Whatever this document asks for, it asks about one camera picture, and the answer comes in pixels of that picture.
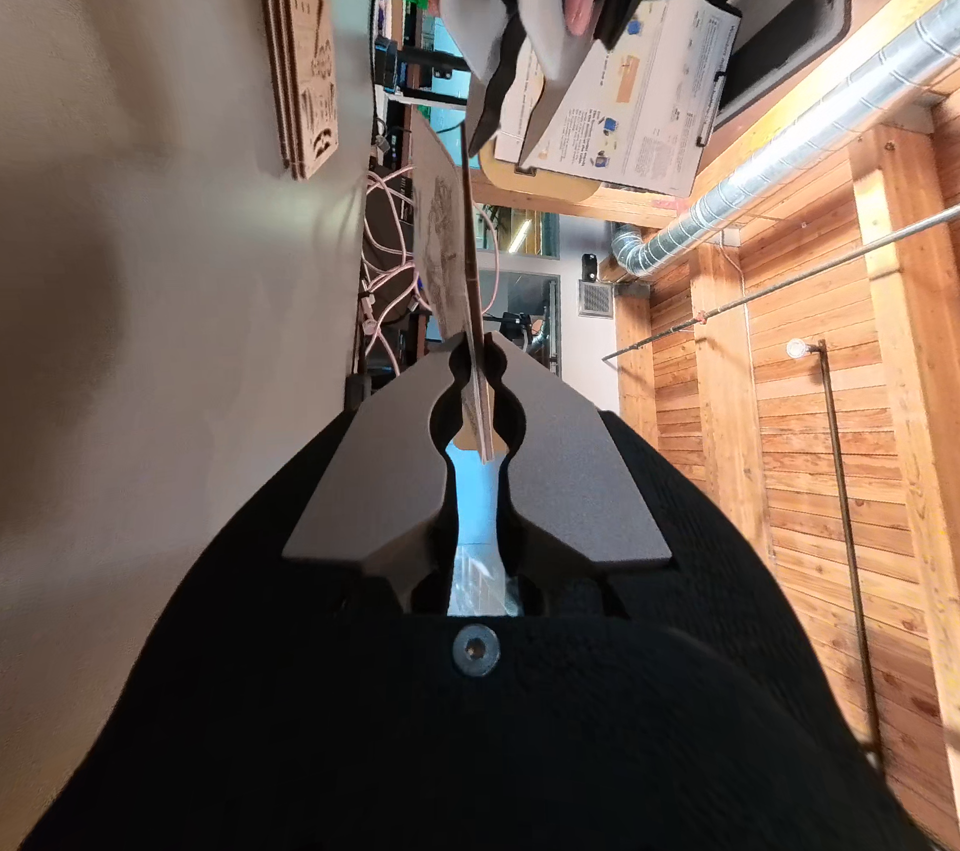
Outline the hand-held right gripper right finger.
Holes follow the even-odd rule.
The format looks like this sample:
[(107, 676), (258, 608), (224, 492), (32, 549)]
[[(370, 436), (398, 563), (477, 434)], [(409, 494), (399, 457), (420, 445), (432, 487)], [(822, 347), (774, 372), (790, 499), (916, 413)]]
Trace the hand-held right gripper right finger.
[(497, 541), (510, 576), (662, 568), (671, 550), (599, 409), (498, 332), (485, 342), (500, 469)]

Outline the wooden board stand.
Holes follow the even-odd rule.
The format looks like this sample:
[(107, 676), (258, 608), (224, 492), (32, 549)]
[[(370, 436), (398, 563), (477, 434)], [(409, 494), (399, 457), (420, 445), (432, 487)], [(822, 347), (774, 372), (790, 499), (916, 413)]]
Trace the wooden board stand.
[(495, 143), (493, 139), (485, 143), (478, 160), (486, 180), (499, 190), (580, 204), (592, 198), (601, 187), (591, 179), (535, 167), (524, 169), (514, 162), (501, 161), (496, 157)]

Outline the white instruction booklet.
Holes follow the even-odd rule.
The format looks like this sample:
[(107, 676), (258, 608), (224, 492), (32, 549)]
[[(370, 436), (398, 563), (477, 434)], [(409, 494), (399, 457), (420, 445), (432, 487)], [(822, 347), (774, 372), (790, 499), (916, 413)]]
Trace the white instruction booklet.
[(425, 300), (441, 339), (464, 332), (469, 357), (481, 361), (479, 326), (467, 281), (467, 239), (474, 233), (468, 223), (463, 168), (420, 112), (412, 113), (410, 157), (414, 263)]

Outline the stack of wooden sheets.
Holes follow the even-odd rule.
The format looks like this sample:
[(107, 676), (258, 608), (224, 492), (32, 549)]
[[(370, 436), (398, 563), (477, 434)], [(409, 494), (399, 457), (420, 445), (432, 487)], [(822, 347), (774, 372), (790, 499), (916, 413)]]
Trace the stack of wooden sheets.
[(310, 179), (339, 146), (332, 0), (261, 0), (283, 166)]

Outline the thin metal rod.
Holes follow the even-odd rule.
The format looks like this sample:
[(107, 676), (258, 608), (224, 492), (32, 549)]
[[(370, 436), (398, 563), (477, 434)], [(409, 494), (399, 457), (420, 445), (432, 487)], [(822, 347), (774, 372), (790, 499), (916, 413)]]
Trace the thin metal rod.
[(665, 340), (682, 332), (690, 331), (696, 326), (706, 325), (710, 320), (716, 317), (720, 317), (726, 313), (746, 307), (773, 294), (783, 292), (802, 282), (818, 278), (834, 269), (845, 267), (847, 264), (850, 264), (854, 261), (864, 259), (868, 255), (880, 252), (885, 247), (896, 245), (902, 241), (925, 233), (932, 228), (936, 228), (941, 225), (949, 225), (950, 223), (958, 220), (958, 218), (959, 204), (955, 203), (948, 208), (931, 214), (920, 221), (906, 225), (891, 233), (887, 233), (876, 238), (875, 240), (869, 241), (865, 245), (861, 245), (860, 247), (850, 250), (843, 255), (834, 257), (833, 259), (811, 267), (810, 269), (800, 272), (783, 281), (777, 281), (752, 293), (745, 294), (734, 300), (728, 301), (722, 305), (717, 305), (707, 310), (696, 311), (686, 320), (680, 321), (672, 326), (669, 326), (665, 330), (650, 334), (641, 340), (630, 343), (626, 347), (604, 355), (601, 358), (601, 361), (604, 364), (609, 364), (627, 354), (641, 350), (642, 348), (655, 342)]

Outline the printed instruction sheet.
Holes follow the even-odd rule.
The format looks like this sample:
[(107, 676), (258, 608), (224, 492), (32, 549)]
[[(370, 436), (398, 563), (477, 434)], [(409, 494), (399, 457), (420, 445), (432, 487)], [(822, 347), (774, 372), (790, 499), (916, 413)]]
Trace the printed instruction sheet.
[(591, 44), (562, 96), (526, 39), (493, 158), (523, 171), (688, 197), (740, 20), (708, 0), (645, 0), (612, 49)]

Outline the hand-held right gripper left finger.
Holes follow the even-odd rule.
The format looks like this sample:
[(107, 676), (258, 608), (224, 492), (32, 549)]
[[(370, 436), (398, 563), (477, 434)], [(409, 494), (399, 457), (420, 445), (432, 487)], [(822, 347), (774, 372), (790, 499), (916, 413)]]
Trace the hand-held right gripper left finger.
[(396, 593), (450, 577), (459, 520), (448, 447), (471, 372), (459, 332), (364, 401), (282, 557), (382, 578)]

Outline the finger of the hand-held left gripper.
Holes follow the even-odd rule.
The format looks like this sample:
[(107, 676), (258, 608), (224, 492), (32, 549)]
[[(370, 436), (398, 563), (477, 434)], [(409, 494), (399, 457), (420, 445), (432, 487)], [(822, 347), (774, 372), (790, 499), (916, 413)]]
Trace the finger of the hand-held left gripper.
[(544, 79), (521, 147), (519, 165), (526, 167), (539, 152), (549, 125), (594, 46), (602, 3), (590, 6), (585, 32), (575, 36), (568, 29), (563, 0), (517, 1), (522, 26)]
[(464, 134), (466, 154), (477, 156), (501, 125), (526, 31), (503, 0), (438, 0), (438, 9), (471, 73)]

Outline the pipe wall lamp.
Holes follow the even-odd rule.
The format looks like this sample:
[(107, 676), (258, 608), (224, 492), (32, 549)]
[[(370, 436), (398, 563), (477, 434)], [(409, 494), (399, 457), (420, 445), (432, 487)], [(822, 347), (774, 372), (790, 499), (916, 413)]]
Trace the pipe wall lamp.
[(817, 343), (810, 343), (800, 338), (790, 339), (786, 344), (785, 350), (787, 356), (793, 361), (799, 361), (800, 359), (815, 355), (819, 362), (823, 399), (828, 426), (827, 432), (833, 460), (843, 541), (846, 548), (846, 566), (854, 617), (857, 653), (866, 701), (869, 743), (864, 746), (864, 749), (874, 769), (881, 776), (885, 776), (885, 759), (883, 752), (880, 708), (876, 692), (865, 610), (863, 606), (858, 568), (857, 545), (850, 509), (850, 499), (846, 481), (841, 438), (839, 434), (837, 408), (834, 400), (829, 351), (826, 341), (823, 339), (819, 340)]

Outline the silver duct pipe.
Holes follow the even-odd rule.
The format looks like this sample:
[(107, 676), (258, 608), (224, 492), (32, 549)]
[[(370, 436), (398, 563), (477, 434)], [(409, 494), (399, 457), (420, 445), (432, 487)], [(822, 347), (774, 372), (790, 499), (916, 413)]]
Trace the silver duct pipe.
[(653, 279), (749, 207), (900, 110), (957, 63), (958, 53), (959, 0), (940, 0), (666, 228), (642, 238), (620, 226), (611, 243), (615, 262), (632, 278)]

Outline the small black blue device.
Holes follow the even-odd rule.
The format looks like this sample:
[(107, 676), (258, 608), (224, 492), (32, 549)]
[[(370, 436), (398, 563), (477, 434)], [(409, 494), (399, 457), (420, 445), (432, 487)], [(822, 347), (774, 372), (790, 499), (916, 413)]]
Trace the small black blue device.
[(400, 49), (396, 41), (376, 36), (372, 46), (372, 79), (376, 87), (388, 95), (396, 94), (399, 87)]

